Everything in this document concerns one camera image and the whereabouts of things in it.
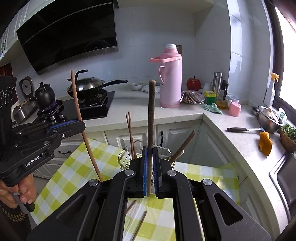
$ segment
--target kitchen sink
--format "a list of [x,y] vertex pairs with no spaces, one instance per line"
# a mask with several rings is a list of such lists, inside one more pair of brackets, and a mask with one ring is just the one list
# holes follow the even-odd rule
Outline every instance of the kitchen sink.
[[288,220],[296,214],[296,159],[286,152],[269,173],[284,203]]

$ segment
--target white bowl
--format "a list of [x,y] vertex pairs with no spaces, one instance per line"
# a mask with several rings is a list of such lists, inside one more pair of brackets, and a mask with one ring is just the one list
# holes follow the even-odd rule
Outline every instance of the white bowl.
[[143,83],[132,83],[130,86],[133,91],[139,91],[143,87]]

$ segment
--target human hand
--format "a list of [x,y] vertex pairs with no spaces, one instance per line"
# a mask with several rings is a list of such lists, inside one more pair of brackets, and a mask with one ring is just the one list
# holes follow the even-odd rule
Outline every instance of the human hand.
[[0,200],[8,207],[17,208],[17,202],[13,199],[11,192],[20,191],[20,200],[22,203],[31,204],[36,200],[36,188],[33,180],[33,175],[25,177],[18,185],[9,188],[0,180]]

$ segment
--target cabinet handle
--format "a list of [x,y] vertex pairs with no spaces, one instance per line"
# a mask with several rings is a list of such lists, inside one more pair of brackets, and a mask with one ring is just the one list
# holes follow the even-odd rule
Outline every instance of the cabinet handle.
[[58,151],[58,153],[61,153],[61,154],[63,154],[63,155],[66,155],[66,154],[68,154],[68,153],[72,154],[72,151],[67,151],[67,152],[61,152],[61,151]]
[[161,143],[160,143],[160,145],[159,145],[159,146],[161,146],[161,147],[162,147],[162,146],[163,146],[163,131],[161,131],[161,132],[160,132],[160,134],[161,134]]

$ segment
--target silver screw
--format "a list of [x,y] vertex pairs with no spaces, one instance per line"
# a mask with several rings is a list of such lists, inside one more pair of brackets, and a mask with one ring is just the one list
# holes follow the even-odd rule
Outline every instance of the silver screw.
[[97,179],[91,179],[91,180],[89,180],[89,185],[91,187],[94,187],[94,186],[98,185],[98,183],[99,183],[99,181]]
[[204,179],[202,181],[203,184],[205,184],[206,186],[211,186],[213,184],[213,182],[210,179]]
[[132,176],[135,172],[132,169],[127,169],[124,174],[127,176]]
[[176,176],[176,175],[177,175],[177,172],[176,172],[175,170],[168,170],[168,171],[167,171],[167,174],[168,174],[169,176]]

